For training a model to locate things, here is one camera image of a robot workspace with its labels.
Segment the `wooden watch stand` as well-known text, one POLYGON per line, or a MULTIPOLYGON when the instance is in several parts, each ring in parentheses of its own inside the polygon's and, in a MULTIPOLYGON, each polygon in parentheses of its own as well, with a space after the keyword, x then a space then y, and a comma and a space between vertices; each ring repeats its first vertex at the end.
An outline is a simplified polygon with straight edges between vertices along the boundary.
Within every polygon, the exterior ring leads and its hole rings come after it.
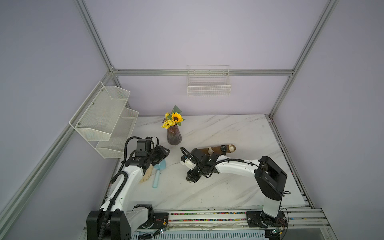
MULTIPOLYGON (((214 150, 214 154, 222 155, 220 146, 211 147, 211 148, 214 150)), ((208 147, 206 147, 206 148, 200 148, 199 150, 200 150, 201 152, 203 152, 204 154, 209 155, 209 154, 208 154, 208 147)))

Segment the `black wrist watch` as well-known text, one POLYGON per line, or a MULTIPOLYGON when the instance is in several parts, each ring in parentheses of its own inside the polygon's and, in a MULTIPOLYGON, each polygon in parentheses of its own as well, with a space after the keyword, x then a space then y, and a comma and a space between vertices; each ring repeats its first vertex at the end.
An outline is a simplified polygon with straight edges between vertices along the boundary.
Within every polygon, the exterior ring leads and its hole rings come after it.
POLYGON ((221 149, 222 155, 225 156, 228 152, 228 147, 226 145, 221 145, 220 149, 221 149))

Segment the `beige wrist watch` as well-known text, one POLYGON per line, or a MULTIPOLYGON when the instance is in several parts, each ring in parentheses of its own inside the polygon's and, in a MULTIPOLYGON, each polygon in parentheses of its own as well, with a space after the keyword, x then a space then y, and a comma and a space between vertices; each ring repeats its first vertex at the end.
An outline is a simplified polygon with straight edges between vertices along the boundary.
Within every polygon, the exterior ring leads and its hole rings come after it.
POLYGON ((228 145, 228 151, 229 151, 230 153, 233 153, 233 152, 236 151, 236 147, 235 147, 234 145, 228 145))
POLYGON ((208 154, 211 156, 214 153, 214 150, 211 147, 208 147, 208 154))

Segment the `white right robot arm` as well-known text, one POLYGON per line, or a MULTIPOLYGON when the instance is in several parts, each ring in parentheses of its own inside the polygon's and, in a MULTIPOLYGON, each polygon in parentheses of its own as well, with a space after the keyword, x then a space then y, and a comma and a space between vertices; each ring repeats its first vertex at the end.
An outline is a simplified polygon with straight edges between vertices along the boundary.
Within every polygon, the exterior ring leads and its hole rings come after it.
POLYGON ((189 152, 181 147, 181 162, 189 168, 186 180, 196 183, 200 178, 208 179, 213 174, 233 174, 255 179, 265 199, 262 211, 247 214, 249 225, 286 230, 289 217, 281 211, 281 202, 283 197, 291 194, 285 191, 287 173, 268 156, 255 161, 228 157, 227 154, 235 149, 232 145, 222 145, 218 151, 207 148, 189 152))

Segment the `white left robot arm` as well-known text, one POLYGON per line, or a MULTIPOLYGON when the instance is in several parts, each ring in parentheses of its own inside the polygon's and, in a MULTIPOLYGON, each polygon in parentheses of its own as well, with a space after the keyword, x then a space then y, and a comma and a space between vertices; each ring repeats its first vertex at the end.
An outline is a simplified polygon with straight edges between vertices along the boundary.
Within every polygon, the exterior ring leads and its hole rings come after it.
POLYGON ((156 222, 152 205, 135 205, 129 209, 130 197, 150 167, 161 163, 170 150, 159 144, 157 137, 129 137, 118 172, 110 184, 111 196, 99 210, 86 219, 89 240, 129 240, 139 228, 150 229, 156 222))

